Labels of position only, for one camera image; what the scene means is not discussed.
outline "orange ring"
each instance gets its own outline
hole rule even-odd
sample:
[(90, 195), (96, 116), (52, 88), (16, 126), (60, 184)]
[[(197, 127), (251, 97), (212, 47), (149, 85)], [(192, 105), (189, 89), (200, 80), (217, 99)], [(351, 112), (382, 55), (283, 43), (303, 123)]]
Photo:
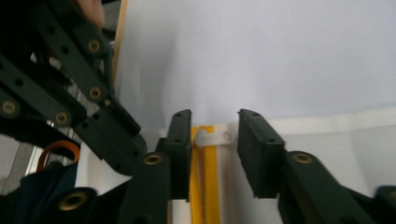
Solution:
[(37, 169), (36, 169), (37, 172), (41, 172), (44, 170), (44, 162), (46, 161), (47, 156), (51, 153), (51, 151), (53, 151), (59, 147), (64, 147), (64, 148), (68, 149), (69, 151), (73, 152), (73, 155), (74, 155), (73, 164), (78, 162), (79, 147), (70, 141), (62, 140), (62, 141), (54, 142), (51, 145), (44, 148), (43, 153), (41, 153), (40, 158), (38, 159), (38, 164), (37, 164)]

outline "gray floor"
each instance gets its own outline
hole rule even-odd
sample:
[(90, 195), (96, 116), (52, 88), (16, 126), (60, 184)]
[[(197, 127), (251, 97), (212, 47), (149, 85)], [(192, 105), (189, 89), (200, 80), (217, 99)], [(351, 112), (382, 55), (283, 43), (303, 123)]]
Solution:
[[(116, 31), (120, 12), (120, 1), (104, 5), (107, 30)], [(80, 96), (76, 87), (69, 90), (75, 97)], [(86, 102), (81, 102), (87, 106), (91, 112), (94, 106)], [(6, 195), (20, 185), (21, 178), (24, 177), (31, 158), (34, 146), (19, 143), (12, 138), (0, 134), (0, 195)], [(59, 157), (51, 157), (48, 161), (59, 160)]]

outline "yellow tape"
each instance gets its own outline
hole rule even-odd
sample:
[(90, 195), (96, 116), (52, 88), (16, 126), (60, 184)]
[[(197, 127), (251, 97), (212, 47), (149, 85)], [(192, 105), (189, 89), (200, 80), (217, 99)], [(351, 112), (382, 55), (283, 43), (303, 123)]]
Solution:
[(216, 147), (198, 148), (193, 144), (193, 137), (198, 130), (213, 133), (214, 126), (194, 127), (191, 130), (191, 223), (219, 224), (219, 188)]

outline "yellow strip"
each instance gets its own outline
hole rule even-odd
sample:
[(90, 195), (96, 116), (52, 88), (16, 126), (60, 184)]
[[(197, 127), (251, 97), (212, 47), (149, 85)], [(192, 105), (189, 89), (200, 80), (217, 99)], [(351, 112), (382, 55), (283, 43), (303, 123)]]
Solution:
[(201, 202), (201, 191), (198, 177), (198, 158), (199, 149), (193, 144), (193, 138), (198, 131), (197, 127), (191, 130), (191, 178), (190, 178), (190, 207), (191, 207), (191, 224), (204, 224), (204, 213)]
[[(208, 126), (206, 131), (213, 133), (215, 127), (213, 125)], [(204, 148), (204, 179), (206, 224), (220, 224), (216, 147)]]
[[(214, 126), (194, 127), (191, 130), (191, 140), (198, 130), (213, 133)], [(200, 174), (203, 189), (200, 188)], [(191, 156), (191, 223), (192, 224), (220, 224), (218, 166), (216, 147), (197, 148), (193, 146)]]
[(117, 66), (119, 63), (120, 47), (123, 29), (125, 26), (126, 8), (128, 7), (128, 0), (121, 0), (119, 22), (117, 23), (116, 39), (114, 40), (114, 57), (113, 57), (113, 84), (116, 80)]

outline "white plastic clip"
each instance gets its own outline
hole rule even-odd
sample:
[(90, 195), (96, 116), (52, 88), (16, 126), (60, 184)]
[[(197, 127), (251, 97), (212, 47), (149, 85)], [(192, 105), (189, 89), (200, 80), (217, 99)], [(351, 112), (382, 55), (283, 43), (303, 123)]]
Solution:
[(235, 140), (235, 134), (229, 131), (218, 131), (207, 133), (205, 130), (198, 130), (194, 137), (194, 144), (197, 147), (229, 145)]

